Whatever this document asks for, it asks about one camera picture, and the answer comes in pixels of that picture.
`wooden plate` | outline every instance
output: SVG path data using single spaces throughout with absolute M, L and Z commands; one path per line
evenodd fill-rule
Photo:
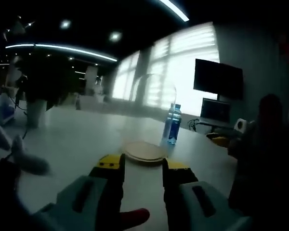
M 167 157 L 164 149 L 144 141 L 127 143 L 123 151 L 130 158 L 143 162 L 159 162 Z

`ceiling light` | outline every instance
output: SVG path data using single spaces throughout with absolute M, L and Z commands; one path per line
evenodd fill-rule
M 70 26 L 70 24 L 71 24 L 71 21 L 69 21 L 69 20 L 63 20 L 63 21 L 61 22 L 60 27 L 61 27 L 61 29 L 68 29 L 69 26 Z
M 30 27 L 30 26 L 32 26 L 33 24 L 34 24 L 34 22 L 28 23 L 28 25 L 26 25 L 25 28 Z
M 110 57 L 107 57 L 107 56 L 104 56 L 104 55 L 101 55 L 101 54 L 96 54 L 96 53 L 93 53 L 93 52 L 83 51 L 83 50 L 74 49 L 74 48 L 70 48 L 70 47 L 62 47 L 62 46 L 55 46 L 55 45 L 45 45 L 45 44 L 36 44 L 36 46 L 37 47 L 57 48 L 57 49 L 68 50 L 68 51 L 75 51 L 75 52 L 79 52 L 79 53 L 83 53 L 83 54 L 93 55 L 93 56 L 100 57 L 100 58 L 103 58 L 103 59 L 108 59 L 108 60 L 111 60 L 111 61 L 114 61 L 114 62 L 117 61 L 117 59 L 113 59 L 113 58 L 110 58 Z
M 34 44 L 17 44 L 17 45 L 7 46 L 5 48 L 33 47 L 33 46 L 34 46 Z M 107 56 L 104 56 L 104 55 L 101 55 L 101 54 L 97 54 L 97 53 L 93 53 L 93 52 L 89 52 L 89 51 L 83 51 L 83 50 L 79 50 L 79 49 L 74 49 L 74 48 L 70 48 L 70 47 L 62 47 L 62 46 L 46 45 L 46 44 L 36 44 L 35 46 L 37 46 L 37 47 L 47 47 L 47 48 L 57 48 L 57 49 L 67 50 L 67 51 L 75 51 L 75 52 L 79 52 L 79 53 L 88 54 L 88 55 L 100 57 L 100 58 L 103 58 L 103 59 L 111 60 L 113 62 L 117 62 L 117 59 L 114 59 L 114 58 L 110 58 L 110 57 L 107 57 Z
M 176 15 L 178 15 L 184 22 L 189 21 L 189 18 L 171 1 L 169 0 L 159 0 L 159 1 L 164 3 L 169 9 L 171 9 Z
M 33 47 L 34 44 L 17 44 L 17 45 L 12 45 L 12 46 L 7 46 L 5 48 L 12 48 L 12 47 Z
M 110 34 L 109 40 L 112 42 L 118 42 L 121 39 L 121 37 L 122 33 L 115 31 Z
M 75 71 L 75 73 L 78 73 L 78 74 L 83 74 L 83 75 L 85 75 L 86 73 L 84 73 L 84 72 L 79 72 L 79 71 Z

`red object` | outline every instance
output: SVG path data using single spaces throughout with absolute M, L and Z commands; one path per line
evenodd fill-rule
M 150 217 L 149 211 L 145 208 L 120 213 L 120 215 L 121 215 L 121 227 L 123 230 L 141 225 L 145 223 Z

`wall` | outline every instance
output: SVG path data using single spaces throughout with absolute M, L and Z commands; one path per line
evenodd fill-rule
M 266 29 L 247 25 L 215 25 L 220 62 L 243 69 L 244 100 L 230 101 L 231 121 L 253 120 L 259 100 L 276 94 L 284 115 L 289 109 L 289 65 L 279 53 L 276 39 Z

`blue bottle label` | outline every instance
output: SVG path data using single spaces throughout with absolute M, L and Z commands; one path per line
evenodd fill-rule
M 180 123 L 181 123 L 181 120 L 172 122 L 170 133 L 169 133 L 169 140 L 171 140 L 172 138 L 175 138 L 175 139 L 178 138 Z

